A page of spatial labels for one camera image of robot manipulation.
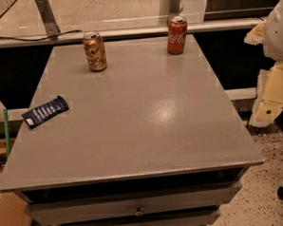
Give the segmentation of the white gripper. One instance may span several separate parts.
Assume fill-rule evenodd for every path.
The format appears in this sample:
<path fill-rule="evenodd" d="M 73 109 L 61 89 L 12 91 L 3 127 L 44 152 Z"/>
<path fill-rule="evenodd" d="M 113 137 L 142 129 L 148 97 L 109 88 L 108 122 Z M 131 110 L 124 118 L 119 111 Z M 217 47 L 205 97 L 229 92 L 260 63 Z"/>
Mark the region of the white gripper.
<path fill-rule="evenodd" d="M 265 22 L 260 22 L 246 34 L 243 42 L 251 46 L 262 44 Z M 260 128 L 272 123 L 283 111 L 283 62 L 270 70 L 261 69 L 257 77 L 255 104 L 249 125 Z"/>

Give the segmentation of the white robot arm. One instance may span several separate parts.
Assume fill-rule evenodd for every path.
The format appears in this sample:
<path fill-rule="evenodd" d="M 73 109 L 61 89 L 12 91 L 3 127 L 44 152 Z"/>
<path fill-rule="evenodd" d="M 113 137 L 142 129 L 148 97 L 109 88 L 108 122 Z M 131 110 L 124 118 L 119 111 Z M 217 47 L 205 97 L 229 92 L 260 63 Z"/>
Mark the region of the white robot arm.
<path fill-rule="evenodd" d="M 271 14 L 245 36 L 248 45 L 263 46 L 264 55 L 274 60 L 271 69 L 261 69 L 257 77 L 257 91 L 251 126 L 266 127 L 283 111 L 283 0 L 279 0 Z"/>

